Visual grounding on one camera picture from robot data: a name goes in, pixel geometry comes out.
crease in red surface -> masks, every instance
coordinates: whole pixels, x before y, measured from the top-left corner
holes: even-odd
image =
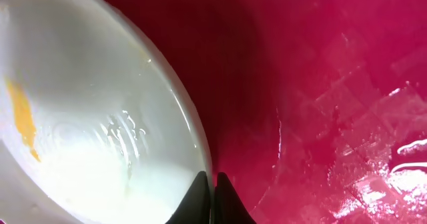
[[[257,223],[427,223],[427,0],[106,1],[171,63]]]

white bowl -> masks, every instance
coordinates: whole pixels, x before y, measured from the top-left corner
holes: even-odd
[[[102,0],[0,0],[0,74],[0,219],[165,223],[210,176],[183,85]]]

